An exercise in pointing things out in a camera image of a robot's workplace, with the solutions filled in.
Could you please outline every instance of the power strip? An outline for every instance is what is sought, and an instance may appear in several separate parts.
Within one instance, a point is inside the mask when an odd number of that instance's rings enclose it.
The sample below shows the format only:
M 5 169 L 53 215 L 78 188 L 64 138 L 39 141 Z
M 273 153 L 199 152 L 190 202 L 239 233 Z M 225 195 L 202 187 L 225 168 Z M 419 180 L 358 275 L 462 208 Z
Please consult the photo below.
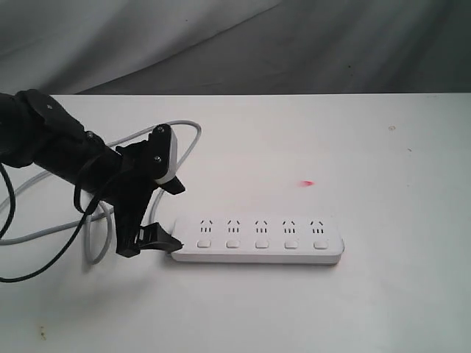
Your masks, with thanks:
M 310 263 L 340 261 L 344 242 L 332 218 L 180 218 L 172 235 L 183 248 L 177 261 L 200 263 Z

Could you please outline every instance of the robotic arm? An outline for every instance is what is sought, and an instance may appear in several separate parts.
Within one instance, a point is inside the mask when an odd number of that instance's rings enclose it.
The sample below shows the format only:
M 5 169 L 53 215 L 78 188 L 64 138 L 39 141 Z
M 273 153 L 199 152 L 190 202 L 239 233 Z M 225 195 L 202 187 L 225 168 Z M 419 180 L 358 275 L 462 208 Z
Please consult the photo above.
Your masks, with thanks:
M 51 96 L 37 90 L 0 94 L 0 163 L 14 168 L 34 163 L 74 184 L 74 206 L 84 216 L 99 200 L 113 205 L 116 253 L 122 256 L 182 248 L 159 223 L 141 226 L 155 189 L 185 191 L 175 176 L 177 139 L 167 124 L 156 126 L 148 140 L 113 151 Z M 86 211 L 80 205 L 82 189 L 95 196 Z

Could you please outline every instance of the white table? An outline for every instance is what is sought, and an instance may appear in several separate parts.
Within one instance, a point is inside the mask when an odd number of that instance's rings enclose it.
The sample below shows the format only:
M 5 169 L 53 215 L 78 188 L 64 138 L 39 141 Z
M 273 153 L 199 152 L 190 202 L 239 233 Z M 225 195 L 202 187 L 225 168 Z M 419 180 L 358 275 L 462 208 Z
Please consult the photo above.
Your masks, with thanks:
M 109 252 L 85 268 L 77 240 L 45 274 L 0 285 L 1 352 L 471 350 L 470 94 L 57 98 L 107 141 L 201 123 L 179 172 L 187 192 L 160 205 L 166 228 L 197 210 L 321 213 L 347 249 L 333 267 Z M 176 132 L 181 151 L 194 132 Z M 39 170 L 9 168 L 16 186 Z M 71 197 L 66 182 L 42 182 L 7 237 L 76 219 Z M 40 267 L 70 234 L 1 248 L 1 275 Z

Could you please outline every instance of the white tabletop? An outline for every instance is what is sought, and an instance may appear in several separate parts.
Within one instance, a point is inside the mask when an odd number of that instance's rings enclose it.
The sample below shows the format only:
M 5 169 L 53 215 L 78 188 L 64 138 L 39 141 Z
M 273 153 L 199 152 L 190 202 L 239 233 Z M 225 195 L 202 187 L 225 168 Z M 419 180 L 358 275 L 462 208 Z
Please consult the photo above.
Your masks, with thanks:
M 198 210 L 322 214 L 346 251 L 331 267 L 111 251 L 86 268 L 77 239 L 45 274 L 0 285 L 1 352 L 471 350 L 471 94 L 57 99 L 106 141 L 202 125 L 187 191 L 159 207 L 167 229 Z M 194 131 L 175 130 L 181 151 Z M 40 169 L 8 170 L 18 186 Z M 78 218 L 72 190 L 52 177 L 25 193 L 7 238 Z M 42 266 L 70 234 L 1 248 L 1 275 Z

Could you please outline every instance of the red laser dot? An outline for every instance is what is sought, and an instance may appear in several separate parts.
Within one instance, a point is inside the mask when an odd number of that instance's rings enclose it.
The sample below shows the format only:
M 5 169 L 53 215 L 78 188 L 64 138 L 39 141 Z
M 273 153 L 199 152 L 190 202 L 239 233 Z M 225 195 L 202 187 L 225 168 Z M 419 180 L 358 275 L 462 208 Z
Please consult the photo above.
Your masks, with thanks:
M 308 186 L 312 186 L 312 185 L 315 185 L 316 183 L 315 182 L 311 182 L 309 180 L 303 180 L 300 182 L 300 187 L 303 187 L 303 188 L 306 188 Z

